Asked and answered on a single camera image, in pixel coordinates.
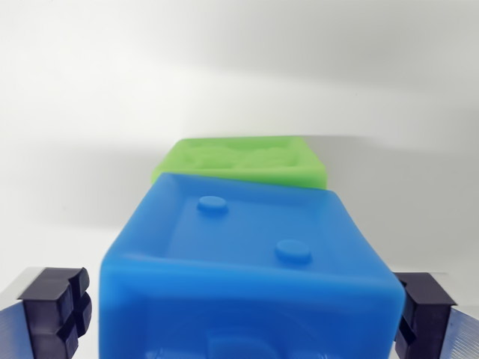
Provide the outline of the black silver gripper right finger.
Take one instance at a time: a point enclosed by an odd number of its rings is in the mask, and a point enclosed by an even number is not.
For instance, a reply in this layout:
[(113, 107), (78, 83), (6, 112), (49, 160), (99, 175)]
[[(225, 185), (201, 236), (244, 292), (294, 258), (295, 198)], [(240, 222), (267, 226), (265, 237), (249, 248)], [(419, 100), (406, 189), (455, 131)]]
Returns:
[(406, 301), (395, 337), (399, 358), (477, 358), (478, 305), (457, 303), (444, 273), (397, 272)]

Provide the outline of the black silver gripper left finger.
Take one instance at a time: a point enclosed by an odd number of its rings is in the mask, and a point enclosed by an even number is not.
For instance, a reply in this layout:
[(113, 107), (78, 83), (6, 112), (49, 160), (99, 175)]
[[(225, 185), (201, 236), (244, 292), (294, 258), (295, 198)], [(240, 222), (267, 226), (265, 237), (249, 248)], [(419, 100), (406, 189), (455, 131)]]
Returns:
[(87, 269), (27, 268), (1, 292), (2, 358), (72, 358), (91, 322)]

